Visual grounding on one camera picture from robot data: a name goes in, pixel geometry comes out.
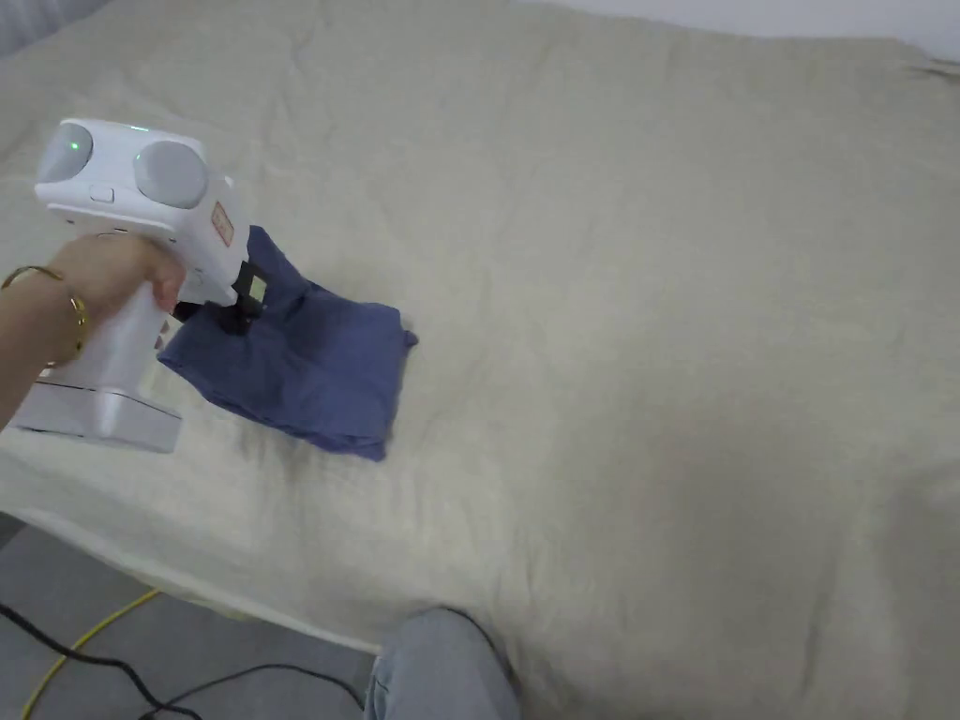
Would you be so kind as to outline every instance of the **wall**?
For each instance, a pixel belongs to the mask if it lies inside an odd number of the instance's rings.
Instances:
[[[893,36],[960,61],[960,0],[543,0],[757,36]]]

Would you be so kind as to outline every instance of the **hand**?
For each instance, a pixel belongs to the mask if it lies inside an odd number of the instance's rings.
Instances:
[[[63,246],[50,262],[86,305],[96,328],[112,317],[145,281],[156,304],[173,312],[186,271],[168,251],[138,235],[84,235]]]

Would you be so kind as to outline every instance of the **bed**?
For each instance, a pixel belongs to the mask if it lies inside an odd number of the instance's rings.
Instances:
[[[356,647],[466,609],[531,717],[951,717],[960,86],[924,63],[488,0],[116,0],[0,61],[3,266],[68,237],[32,194],[55,124],[123,120],[201,138],[420,345],[383,463],[157,366],[175,454],[9,430],[0,509]]]

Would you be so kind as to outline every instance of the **leg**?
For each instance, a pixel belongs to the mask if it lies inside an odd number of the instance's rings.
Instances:
[[[520,707],[487,638],[466,617],[431,610],[384,647],[366,720],[519,720]]]

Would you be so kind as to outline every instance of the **wrist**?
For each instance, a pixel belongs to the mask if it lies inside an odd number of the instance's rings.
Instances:
[[[62,280],[30,273],[4,291],[35,329],[43,362],[65,362],[76,355],[79,328],[70,286]]]

